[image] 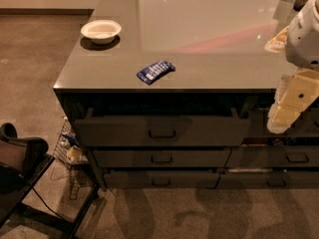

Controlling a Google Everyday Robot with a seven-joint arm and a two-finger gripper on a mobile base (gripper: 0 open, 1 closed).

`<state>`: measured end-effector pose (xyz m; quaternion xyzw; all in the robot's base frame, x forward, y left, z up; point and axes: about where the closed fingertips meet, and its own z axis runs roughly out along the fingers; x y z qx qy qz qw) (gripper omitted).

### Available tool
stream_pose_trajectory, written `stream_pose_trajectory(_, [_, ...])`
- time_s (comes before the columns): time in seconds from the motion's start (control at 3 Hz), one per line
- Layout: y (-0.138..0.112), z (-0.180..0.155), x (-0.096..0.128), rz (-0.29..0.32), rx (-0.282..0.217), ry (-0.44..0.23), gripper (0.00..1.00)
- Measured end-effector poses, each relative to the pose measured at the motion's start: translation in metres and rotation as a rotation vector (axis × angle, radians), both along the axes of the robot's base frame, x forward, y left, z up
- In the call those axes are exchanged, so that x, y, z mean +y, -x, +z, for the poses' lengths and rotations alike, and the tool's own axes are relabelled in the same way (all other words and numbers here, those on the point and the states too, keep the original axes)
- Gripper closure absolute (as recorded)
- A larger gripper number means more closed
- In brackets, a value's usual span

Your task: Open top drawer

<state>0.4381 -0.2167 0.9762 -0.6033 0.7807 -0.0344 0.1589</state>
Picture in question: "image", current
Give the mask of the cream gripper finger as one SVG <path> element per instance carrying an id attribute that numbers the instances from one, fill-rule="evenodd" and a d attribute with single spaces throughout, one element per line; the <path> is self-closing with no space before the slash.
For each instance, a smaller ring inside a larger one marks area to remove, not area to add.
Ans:
<path id="1" fill-rule="evenodd" d="M 289 27 L 283 28 L 276 36 L 269 40 L 264 50 L 271 53 L 280 53 L 285 50 L 286 38 Z"/>

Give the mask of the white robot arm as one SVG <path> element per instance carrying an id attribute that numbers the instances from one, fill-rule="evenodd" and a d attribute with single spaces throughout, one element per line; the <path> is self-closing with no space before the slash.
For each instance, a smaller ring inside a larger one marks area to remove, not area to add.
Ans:
<path id="1" fill-rule="evenodd" d="M 268 130 L 284 133 L 319 98 L 319 0 L 308 0 L 264 49 L 284 51 L 287 62 L 297 67 L 293 75 L 281 77 L 268 112 Z"/>

